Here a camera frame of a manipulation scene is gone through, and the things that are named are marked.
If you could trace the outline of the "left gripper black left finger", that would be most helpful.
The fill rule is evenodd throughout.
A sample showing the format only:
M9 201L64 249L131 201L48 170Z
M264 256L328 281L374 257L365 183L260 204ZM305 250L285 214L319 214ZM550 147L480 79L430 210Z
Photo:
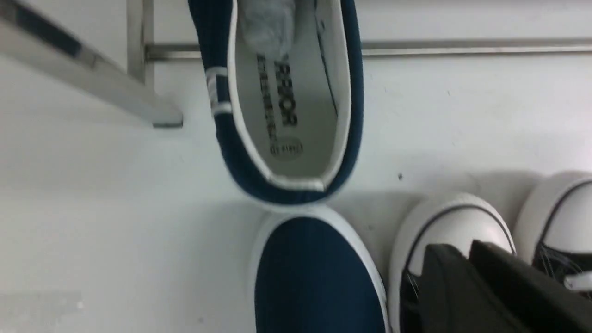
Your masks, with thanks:
M420 276L424 333L530 333L452 245L427 245Z

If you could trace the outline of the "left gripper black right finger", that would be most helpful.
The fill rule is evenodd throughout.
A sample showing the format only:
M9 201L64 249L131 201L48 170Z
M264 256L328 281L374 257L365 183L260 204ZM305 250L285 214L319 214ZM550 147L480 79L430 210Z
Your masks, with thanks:
M472 242L469 261L516 319L533 333L589 333L591 302L492 243Z

